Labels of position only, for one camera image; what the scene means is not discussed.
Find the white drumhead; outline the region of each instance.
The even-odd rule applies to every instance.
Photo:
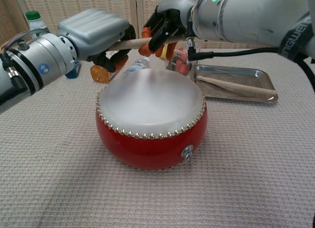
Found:
[[[99,108],[114,129],[157,138],[196,122],[203,96],[190,79],[177,72],[142,69],[123,73],[111,82],[99,96]]]

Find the drumstick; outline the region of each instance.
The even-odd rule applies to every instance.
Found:
[[[243,85],[243,84],[236,84],[236,83],[222,81],[218,79],[206,78],[200,75],[197,76],[197,79],[205,81],[210,84],[217,85],[219,87],[222,87],[231,91],[248,91],[248,92],[252,92],[256,94],[265,94],[265,95],[271,95],[271,96],[275,96],[277,94],[277,91],[272,90],[272,89],[264,89],[264,88]]]
[[[124,50],[124,49],[139,49],[150,40],[151,40],[151,37],[131,39],[127,41],[118,41],[113,46],[108,48],[108,51],[118,51],[118,50]],[[185,40],[185,37],[172,36],[172,37],[169,37],[164,44],[178,42],[181,40]]]

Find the water bottle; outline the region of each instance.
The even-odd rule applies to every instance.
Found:
[[[29,21],[29,27],[30,30],[34,30],[34,29],[46,29],[49,30],[47,28],[47,26],[45,25],[44,21],[41,19],[40,14],[38,11],[36,10],[32,10],[29,12],[25,13],[27,20]],[[31,35],[32,39],[37,38],[38,36],[41,36],[45,33],[39,32],[39,33],[33,33]]]
[[[145,57],[145,58],[140,58],[140,59],[137,59],[131,67],[129,67],[126,71],[126,72],[134,72],[136,70],[139,70],[139,69],[148,69],[149,68],[149,62],[150,62],[150,59]]]

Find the red drum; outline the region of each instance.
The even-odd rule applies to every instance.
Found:
[[[146,170],[186,162],[207,127],[206,101],[187,77],[166,69],[125,72],[99,92],[98,133],[111,154]]]

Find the stainless steel tray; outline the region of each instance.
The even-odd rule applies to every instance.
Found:
[[[194,77],[196,77],[197,75],[237,84],[244,84],[259,88],[275,90],[275,87],[273,86],[269,75],[259,69],[215,65],[196,65],[196,67],[190,74],[191,80],[194,80]],[[268,98],[266,95],[263,94],[242,94],[241,92],[235,93],[200,80],[197,80],[196,84],[197,86],[199,86],[204,96],[209,98],[224,98],[255,102],[276,102],[279,99],[278,95]]]

